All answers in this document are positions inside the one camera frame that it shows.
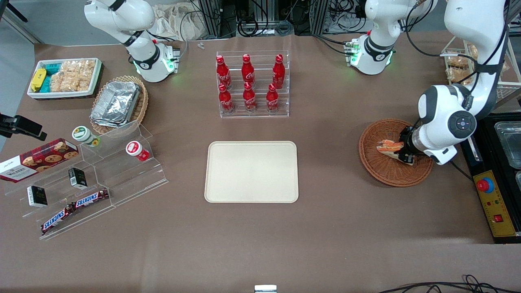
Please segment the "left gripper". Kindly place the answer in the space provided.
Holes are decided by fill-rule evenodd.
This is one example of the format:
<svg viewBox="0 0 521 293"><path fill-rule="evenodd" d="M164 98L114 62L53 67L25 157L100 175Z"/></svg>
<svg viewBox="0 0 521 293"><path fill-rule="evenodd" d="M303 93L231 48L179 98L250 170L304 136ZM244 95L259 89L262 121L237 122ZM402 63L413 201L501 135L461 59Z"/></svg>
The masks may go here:
<svg viewBox="0 0 521 293"><path fill-rule="evenodd" d="M404 164L414 164L414 158L417 154L417 148L413 144L412 133L414 131L413 126L407 126L402 130L399 137L399 143L401 145L400 150L397 151L398 160Z"/></svg>

